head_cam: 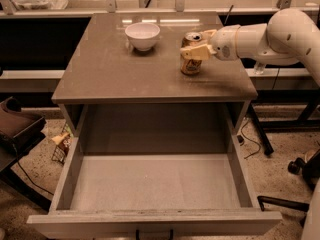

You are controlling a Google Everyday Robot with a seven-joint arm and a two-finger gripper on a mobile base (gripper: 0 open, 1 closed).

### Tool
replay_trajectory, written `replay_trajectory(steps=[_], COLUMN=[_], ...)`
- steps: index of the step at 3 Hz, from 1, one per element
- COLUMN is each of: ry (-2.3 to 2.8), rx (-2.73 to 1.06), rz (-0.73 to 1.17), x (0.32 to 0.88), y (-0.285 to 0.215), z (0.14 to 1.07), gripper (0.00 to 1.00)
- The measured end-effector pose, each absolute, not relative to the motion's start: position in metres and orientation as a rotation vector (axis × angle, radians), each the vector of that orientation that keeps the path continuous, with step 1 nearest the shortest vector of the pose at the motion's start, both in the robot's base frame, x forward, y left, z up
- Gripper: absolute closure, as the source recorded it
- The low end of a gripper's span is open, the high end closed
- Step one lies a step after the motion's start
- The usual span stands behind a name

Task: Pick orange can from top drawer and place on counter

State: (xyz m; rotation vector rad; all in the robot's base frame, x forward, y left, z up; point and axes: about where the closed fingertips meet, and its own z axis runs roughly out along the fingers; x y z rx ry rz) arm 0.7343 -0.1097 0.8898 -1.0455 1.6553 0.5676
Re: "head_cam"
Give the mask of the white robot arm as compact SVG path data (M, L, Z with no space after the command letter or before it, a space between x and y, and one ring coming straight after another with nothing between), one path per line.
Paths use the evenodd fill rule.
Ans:
M320 85L320 30L296 8L278 11L268 23L231 25L186 36L200 37L180 49L186 60L203 61L215 56L222 61L249 58L277 66L301 62Z

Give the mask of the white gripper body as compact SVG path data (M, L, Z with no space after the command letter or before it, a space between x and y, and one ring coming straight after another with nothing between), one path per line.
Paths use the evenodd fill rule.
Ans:
M211 38L210 43L215 51L215 57L222 61L237 60L236 35L239 25L225 26L219 29Z

